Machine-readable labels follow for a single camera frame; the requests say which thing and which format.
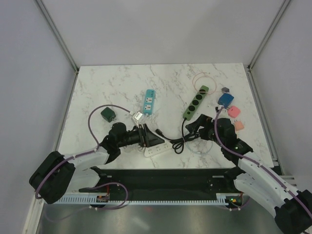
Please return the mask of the white triangular power strip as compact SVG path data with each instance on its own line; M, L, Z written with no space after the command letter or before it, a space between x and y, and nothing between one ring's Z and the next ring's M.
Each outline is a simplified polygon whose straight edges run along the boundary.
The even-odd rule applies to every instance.
M163 152L166 152L167 150L170 150L170 149L172 149L172 144L165 142L165 143L162 143L162 144L159 144L156 146L145 148L144 156L145 157L152 157L152 156L161 154Z

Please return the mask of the green power strip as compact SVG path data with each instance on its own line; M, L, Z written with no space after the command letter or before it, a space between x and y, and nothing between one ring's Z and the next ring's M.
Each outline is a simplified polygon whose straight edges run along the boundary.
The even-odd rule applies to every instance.
M183 119L186 119L187 121L191 120L194 114L196 113L197 109L199 108L200 104L203 102L204 98L208 94L209 88L205 85L202 85L185 110L185 112L182 115Z

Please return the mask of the blue cube adapter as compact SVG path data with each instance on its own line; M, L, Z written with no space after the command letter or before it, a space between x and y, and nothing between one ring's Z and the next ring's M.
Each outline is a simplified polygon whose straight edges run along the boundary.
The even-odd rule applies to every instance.
M232 96L229 93L223 93L222 96L218 99L217 103L218 105L221 105L224 108L228 108L233 100L234 100L234 96Z

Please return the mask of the pink plug adapter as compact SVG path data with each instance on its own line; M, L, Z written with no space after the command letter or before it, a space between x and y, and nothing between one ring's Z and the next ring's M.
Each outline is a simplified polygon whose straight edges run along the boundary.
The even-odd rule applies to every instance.
M228 110L227 110L228 116L231 118L236 118L239 116L239 114L241 113L241 110L236 107L236 106L231 106Z

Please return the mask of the salmon pink charger plug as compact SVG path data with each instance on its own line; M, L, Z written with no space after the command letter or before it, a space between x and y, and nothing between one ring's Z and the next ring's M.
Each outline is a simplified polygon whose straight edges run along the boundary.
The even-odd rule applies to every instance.
M234 122L235 131L241 131L244 129L244 124L241 121Z

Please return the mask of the teal power strip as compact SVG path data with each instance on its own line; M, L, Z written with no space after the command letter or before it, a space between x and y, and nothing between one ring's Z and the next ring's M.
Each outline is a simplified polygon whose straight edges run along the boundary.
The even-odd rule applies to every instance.
M150 116L153 113L154 102L156 98L156 92L153 89L146 90L144 104L143 104L143 114Z

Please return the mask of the grey usb charger plug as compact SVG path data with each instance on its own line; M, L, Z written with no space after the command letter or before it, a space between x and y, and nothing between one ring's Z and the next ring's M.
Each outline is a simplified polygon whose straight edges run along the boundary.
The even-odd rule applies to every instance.
M230 92L230 89L227 88L227 87L223 87L223 88L221 89L221 92L222 92L222 93L229 93L229 92Z

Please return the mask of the dark green cube adapter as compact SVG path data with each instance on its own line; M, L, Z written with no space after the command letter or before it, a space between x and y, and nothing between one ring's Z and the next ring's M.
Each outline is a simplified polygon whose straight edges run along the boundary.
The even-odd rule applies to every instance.
M116 118L115 112L109 107L105 107L100 114L107 122L112 122Z

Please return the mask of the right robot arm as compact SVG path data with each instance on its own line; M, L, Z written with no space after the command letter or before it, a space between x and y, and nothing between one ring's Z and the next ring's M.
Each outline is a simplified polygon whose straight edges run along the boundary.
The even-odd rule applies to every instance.
M272 215L284 234L304 234L312 226L312 194L288 183L237 137L228 118L201 115L186 125L191 134L213 141L235 167L228 171L223 186L229 192L246 194Z

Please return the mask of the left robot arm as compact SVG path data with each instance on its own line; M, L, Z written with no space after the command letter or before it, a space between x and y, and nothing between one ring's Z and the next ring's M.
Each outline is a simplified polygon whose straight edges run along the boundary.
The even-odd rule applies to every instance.
M51 152L31 175L29 184L35 189L36 199L53 204L66 193L78 171L113 162L125 146L137 144L142 148L151 148L163 143L165 140L146 124L127 130L124 123L117 122L93 149L71 155Z

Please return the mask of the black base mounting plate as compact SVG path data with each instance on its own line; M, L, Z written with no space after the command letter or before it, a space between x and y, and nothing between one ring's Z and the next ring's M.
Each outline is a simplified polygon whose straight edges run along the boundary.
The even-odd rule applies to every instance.
M234 180L244 171L231 169L99 169L99 181L79 185L74 193L109 192L111 200L195 201L213 200L217 194L238 194Z

